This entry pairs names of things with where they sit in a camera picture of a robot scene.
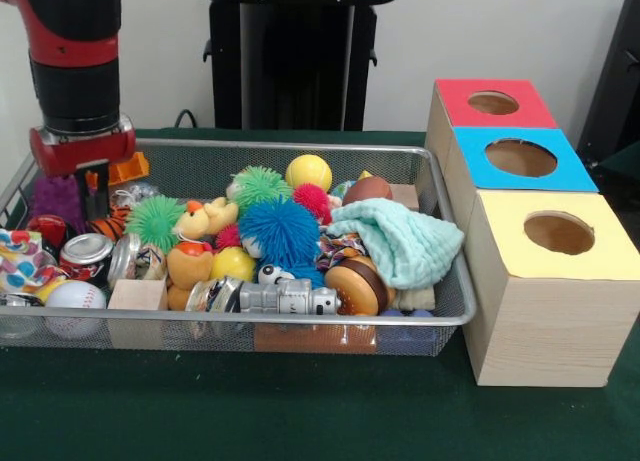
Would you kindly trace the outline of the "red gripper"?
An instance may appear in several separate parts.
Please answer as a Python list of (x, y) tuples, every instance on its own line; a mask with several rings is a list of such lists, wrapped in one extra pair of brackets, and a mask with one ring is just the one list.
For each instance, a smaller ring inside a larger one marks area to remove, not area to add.
[(44, 127), (29, 131), (31, 153), (47, 176), (74, 174), (78, 198), (85, 222), (90, 219), (91, 191), (86, 172), (96, 167), (95, 218), (110, 213), (109, 164), (129, 160), (135, 151), (136, 135), (131, 119), (121, 114), (113, 128), (101, 133), (54, 134)]

